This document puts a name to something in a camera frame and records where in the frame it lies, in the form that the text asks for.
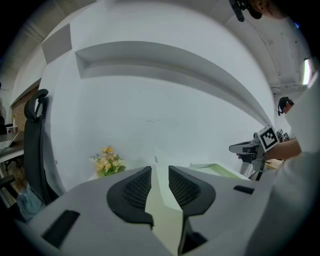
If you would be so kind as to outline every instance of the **flower bouquet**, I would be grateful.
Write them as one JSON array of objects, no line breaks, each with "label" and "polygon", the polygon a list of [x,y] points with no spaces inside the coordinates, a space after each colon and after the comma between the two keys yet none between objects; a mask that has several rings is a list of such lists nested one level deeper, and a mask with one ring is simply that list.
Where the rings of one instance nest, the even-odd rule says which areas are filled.
[{"label": "flower bouquet", "polygon": [[123,159],[114,153],[111,146],[102,149],[102,156],[97,153],[89,159],[94,163],[99,178],[123,172],[126,169]]}]

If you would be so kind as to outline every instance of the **headphones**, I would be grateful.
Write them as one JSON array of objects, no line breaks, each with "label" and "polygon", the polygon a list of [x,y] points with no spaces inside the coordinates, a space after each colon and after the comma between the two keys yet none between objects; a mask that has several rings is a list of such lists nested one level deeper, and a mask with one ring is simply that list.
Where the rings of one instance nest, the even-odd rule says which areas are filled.
[{"label": "headphones", "polygon": [[250,15],[258,20],[262,17],[262,14],[256,10],[253,9],[253,7],[249,4],[249,0],[229,0],[229,3],[231,5],[231,8],[233,9],[233,12],[240,22],[245,21],[245,17],[242,13],[244,10],[248,10]]},{"label": "headphones", "polygon": [[281,110],[280,106],[278,105],[278,116],[280,116],[284,112],[285,112],[285,108],[283,108],[283,110]]}]

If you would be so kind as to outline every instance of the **chair backrest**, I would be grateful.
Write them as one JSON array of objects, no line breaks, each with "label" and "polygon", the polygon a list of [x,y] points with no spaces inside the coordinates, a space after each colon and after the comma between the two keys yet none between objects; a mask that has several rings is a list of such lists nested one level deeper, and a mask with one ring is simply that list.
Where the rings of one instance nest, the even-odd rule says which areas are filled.
[{"label": "chair backrest", "polygon": [[43,128],[47,110],[46,89],[38,90],[24,106],[24,171],[33,192],[45,205],[53,199],[47,183],[43,161]]},{"label": "chair backrest", "polygon": [[7,127],[4,124],[0,124],[0,135],[7,134]]}]

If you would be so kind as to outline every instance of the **white ceiling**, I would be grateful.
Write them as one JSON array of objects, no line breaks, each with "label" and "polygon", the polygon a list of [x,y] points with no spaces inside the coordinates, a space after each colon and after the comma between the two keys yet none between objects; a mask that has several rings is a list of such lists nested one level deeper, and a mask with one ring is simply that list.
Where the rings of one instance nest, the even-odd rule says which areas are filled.
[{"label": "white ceiling", "polygon": [[[95,0],[47,0],[26,21],[2,59],[3,68],[17,73],[28,54],[66,16]],[[227,27],[252,52],[259,62],[274,94],[299,92],[305,89],[302,63],[309,58],[304,38],[289,19],[253,19],[246,11],[239,22],[229,0],[171,0],[187,5]]]}]

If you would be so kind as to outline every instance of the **light green paper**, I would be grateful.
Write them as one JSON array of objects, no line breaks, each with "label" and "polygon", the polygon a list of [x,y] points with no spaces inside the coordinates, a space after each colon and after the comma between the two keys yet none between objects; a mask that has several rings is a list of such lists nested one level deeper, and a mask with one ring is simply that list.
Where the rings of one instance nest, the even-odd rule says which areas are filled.
[{"label": "light green paper", "polygon": [[232,172],[228,171],[227,169],[223,168],[221,165],[217,163],[210,163],[210,164],[190,164],[190,168],[195,171],[200,171],[201,169],[211,169],[215,174],[232,179],[241,180],[240,177],[233,174]]}]

